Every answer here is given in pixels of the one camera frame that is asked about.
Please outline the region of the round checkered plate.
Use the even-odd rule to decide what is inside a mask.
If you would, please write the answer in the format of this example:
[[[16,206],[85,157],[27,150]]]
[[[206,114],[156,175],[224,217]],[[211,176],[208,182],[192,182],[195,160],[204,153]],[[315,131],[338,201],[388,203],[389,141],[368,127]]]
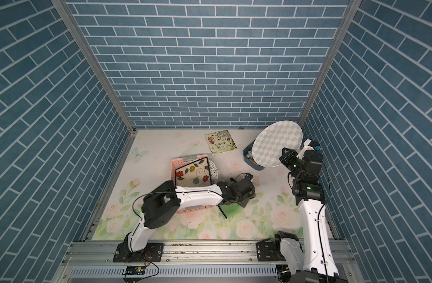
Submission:
[[[254,161],[263,167],[281,165],[279,160],[282,149],[299,151],[302,146],[303,132],[293,121],[278,121],[265,128],[253,143],[251,153]]]

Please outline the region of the square floral plate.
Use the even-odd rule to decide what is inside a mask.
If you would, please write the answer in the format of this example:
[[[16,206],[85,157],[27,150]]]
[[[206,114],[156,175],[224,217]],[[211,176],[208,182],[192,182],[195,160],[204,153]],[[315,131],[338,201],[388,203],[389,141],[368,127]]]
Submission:
[[[205,187],[211,185],[208,158],[195,160],[175,171],[175,184],[182,187]]]

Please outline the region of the green grey microfibre cloth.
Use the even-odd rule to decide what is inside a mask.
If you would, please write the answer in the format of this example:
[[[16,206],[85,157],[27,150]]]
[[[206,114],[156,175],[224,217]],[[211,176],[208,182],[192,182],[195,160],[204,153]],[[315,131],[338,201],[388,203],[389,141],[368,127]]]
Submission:
[[[234,218],[243,209],[238,204],[222,205],[220,208],[229,219]]]

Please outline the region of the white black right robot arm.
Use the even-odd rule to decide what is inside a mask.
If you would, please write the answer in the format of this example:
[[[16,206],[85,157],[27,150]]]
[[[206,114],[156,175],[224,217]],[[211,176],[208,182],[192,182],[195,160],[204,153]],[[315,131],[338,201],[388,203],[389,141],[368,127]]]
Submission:
[[[290,282],[341,283],[325,224],[327,200],[319,183],[323,155],[312,147],[301,152],[283,148],[280,161],[289,170],[304,236],[303,246],[294,234],[280,231],[275,236],[276,253],[288,265]]]

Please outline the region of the round colourful patterned plate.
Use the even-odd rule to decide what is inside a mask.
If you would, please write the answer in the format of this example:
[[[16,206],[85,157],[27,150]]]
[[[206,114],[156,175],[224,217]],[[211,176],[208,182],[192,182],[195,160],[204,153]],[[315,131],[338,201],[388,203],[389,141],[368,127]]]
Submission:
[[[216,164],[209,160],[209,167],[210,167],[210,177],[211,177],[211,184],[216,184],[218,182],[218,169]]]

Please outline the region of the blue tray of stationery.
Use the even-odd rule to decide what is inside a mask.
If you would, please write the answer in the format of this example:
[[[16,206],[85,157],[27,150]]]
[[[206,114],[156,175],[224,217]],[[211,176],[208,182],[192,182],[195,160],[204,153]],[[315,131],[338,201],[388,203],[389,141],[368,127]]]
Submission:
[[[254,145],[254,141],[245,147],[245,149],[243,150],[243,159],[246,162],[246,164],[248,164],[253,169],[255,169],[257,171],[262,171],[262,170],[264,170],[264,167],[257,164],[253,159],[253,156],[252,156],[253,145]]]

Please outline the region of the colourful cartoon picture book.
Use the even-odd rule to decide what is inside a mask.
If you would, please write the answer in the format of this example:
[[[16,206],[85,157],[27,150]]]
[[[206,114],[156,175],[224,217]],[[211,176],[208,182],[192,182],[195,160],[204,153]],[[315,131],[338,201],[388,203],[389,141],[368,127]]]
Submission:
[[[204,137],[210,152],[213,155],[230,152],[237,149],[237,146],[228,130],[208,133],[205,134]]]

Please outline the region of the pink perforated plastic basket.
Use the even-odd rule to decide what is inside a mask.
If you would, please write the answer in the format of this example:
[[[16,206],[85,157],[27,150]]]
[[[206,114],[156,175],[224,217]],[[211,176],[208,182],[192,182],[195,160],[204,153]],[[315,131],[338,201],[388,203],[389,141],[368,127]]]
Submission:
[[[207,154],[200,154],[200,155],[193,155],[193,156],[186,156],[183,158],[177,158],[173,159],[171,162],[171,179],[175,183],[175,171],[184,166],[187,165],[195,160],[201,159],[201,158],[208,158]]]

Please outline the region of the small green circuit board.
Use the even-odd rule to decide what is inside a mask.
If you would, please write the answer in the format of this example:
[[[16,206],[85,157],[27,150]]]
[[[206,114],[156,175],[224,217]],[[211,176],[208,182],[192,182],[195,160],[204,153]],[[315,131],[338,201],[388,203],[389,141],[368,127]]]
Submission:
[[[127,276],[137,276],[144,275],[146,271],[146,266],[128,266],[125,268],[125,271],[122,273],[123,277]]]

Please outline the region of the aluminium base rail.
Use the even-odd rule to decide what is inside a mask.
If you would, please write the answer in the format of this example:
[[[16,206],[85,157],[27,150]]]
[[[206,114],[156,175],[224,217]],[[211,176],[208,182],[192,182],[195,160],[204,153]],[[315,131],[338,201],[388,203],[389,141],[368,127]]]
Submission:
[[[75,242],[59,265],[56,283],[279,283],[290,278],[285,261],[259,261],[261,240],[151,241],[146,262],[115,262],[114,241]],[[330,240],[343,282],[362,282],[349,245]],[[128,266],[146,266],[144,275],[123,277]]]

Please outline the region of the aluminium corner post right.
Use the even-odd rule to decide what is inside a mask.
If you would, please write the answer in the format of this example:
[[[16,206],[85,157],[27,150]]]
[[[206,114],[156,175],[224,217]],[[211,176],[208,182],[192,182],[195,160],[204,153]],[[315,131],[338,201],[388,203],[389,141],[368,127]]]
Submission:
[[[301,112],[301,115],[298,119],[298,125],[303,127],[312,106],[319,94],[319,91],[322,87],[322,84],[328,75],[329,69],[334,61],[339,48],[342,45],[343,39],[345,38],[347,31],[354,19],[355,14],[357,13],[362,1],[361,0],[352,0],[349,1],[348,6],[343,14],[340,26],[337,28],[335,36],[331,42],[331,45],[328,49],[328,53],[324,59],[324,62],[319,70],[319,74],[315,80],[312,90],[309,93],[307,102],[304,104],[304,108]]]

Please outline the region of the aluminium corner post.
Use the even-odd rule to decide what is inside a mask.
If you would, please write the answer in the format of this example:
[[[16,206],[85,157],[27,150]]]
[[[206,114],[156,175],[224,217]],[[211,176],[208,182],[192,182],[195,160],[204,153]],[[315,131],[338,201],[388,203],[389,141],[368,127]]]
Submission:
[[[324,62],[319,70],[319,74],[315,80],[312,90],[309,93],[307,102],[304,104],[304,108],[301,112],[301,115],[298,119],[298,125],[303,127],[312,106],[319,94],[319,91],[322,87],[322,84],[328,75],[329,69],[334,61],[339,48],[342,45],[343,39],[345,38],[347,31],[354,19],[355,14],[357,13],[362,1],[361,0],[352,0],[349,1],[348,6],[343,14],[340,26],[337,28],[335,36],[331,42],[331,45],[328,49],[328,53],[324,59]]]
[[[126,128],[128,129],[131,135],[135,134],[135,126],[133,125],[131,119],[128,117],[125,109],[123,108],[118,96],[116,95],[111,83],[109,82],[106,74],[104,73],[102,67],[100,66],[97,57],[95,56],[94,52],[91,49],[91,46],[87,42],[82,30],[78,25],[78,22],[74,18],[66,1],[51,0],[51,3],[53,4],[54,8],[58,12],[59,16],[61,17],[68,31],[70,32],[71,36],[75,40],[80,51],[84,55],[84,58],[86,59],[87,63],[93,70],[96,78],[100,82],[104,91],[106,92],[106,95],[109,97],[117,113],[119,114],[122,121],[124,122]]]

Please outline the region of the aluminium corner post left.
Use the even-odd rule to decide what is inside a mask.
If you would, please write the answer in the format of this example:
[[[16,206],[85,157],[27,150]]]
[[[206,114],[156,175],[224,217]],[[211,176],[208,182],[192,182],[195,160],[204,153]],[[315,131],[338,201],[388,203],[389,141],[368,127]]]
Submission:
[[[104,91],[106,92],[106,95],[109,97],[117,113],[119,114],[122,121],[124,122],[126,128],[128,129],[131,135],[135,134],[135,126],[133,125],[131,119],[128,117],[125,109],[123,108],[118,96],[116,95],[111,83],[109,82],[106,74],[104,73],[102,67],[100,66],[97,57],[95,56],[94,52],[91,49],[91,46],[87,42],[82,30],[78,25],[78,22],[74,18],[66,1],[51,0],[51,3],[53,4],[54,8],[58,12],[59,16],[61,17],[68,31],[70,32],[71,36],[75,40],[80,51],[84,55],[84,58],[86,59],[87,63],[93,70],[96,78],[100,82]]]

